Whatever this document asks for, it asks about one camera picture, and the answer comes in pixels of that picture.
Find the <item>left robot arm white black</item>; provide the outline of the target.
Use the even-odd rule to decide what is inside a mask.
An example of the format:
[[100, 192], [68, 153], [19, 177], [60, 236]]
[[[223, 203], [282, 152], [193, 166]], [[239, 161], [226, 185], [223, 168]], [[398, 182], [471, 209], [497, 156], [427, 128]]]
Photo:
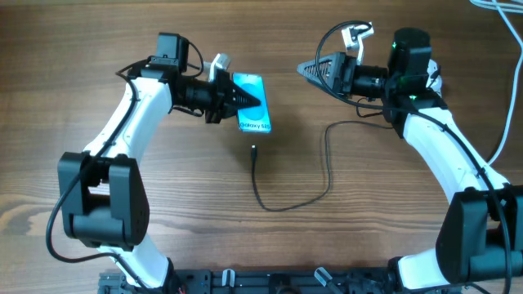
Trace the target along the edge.
[[159, 123], [172, 111], [207, 123], [236, 117], [242, 131], [270, 130], [262, 78], [229, 73], [218, 60], [199, 65], [207, 80], [189, 75], [194, 44], [161, 33], [157, 51], [119, 71], [126, 83], [118, 108], [99, 135], [58, 163], [60, 197], [51, 212], [65, 234], [109, 257], [123, 271], [118, 289], [130, 293], [181, 293], [185, 287], [172, 261], [147, 234], [150, 206], [139, 171]]

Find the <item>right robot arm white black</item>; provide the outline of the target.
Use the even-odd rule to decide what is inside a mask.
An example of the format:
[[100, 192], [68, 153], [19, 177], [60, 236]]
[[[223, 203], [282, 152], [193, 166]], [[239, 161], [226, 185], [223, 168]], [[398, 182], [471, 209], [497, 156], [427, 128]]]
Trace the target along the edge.
[[457, 128], [430, 69], [429, 35], [395, 32], [386, 67], [362, 62], [371, 24], [341, 23], [345, 51], [317, 53], [297, 71], [309, 83], [349, 105], [380, 100], [380, 114], [429, 166], [449, 208], [429, 250], [391, 261], [396, 289], [413, 292], [522, 274], [522, 188], [497, 173]]

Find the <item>white power strip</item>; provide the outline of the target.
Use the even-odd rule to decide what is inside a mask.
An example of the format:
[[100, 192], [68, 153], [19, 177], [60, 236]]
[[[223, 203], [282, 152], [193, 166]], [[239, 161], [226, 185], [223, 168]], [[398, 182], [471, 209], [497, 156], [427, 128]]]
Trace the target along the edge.
[[443, 82], [441, 77], [441, 66], [438, 65], [434, 60], [429, 60], [427, 73], [428, 79], [426, 87], [432, 89], [439, 96], [442, 96], [441, 89]]

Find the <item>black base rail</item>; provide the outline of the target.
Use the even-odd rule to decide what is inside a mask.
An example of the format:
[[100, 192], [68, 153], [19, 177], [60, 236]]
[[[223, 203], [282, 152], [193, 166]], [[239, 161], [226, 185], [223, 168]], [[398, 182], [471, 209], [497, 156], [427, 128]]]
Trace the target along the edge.
[[395, 279], [385, 268], [347, 271], [223, 271], [178, 270], [175, 282], [142, 289], [127, 282], [124, 274], [103, 273], [99, 293], [278, 294], [278, 293], [393, 293]]

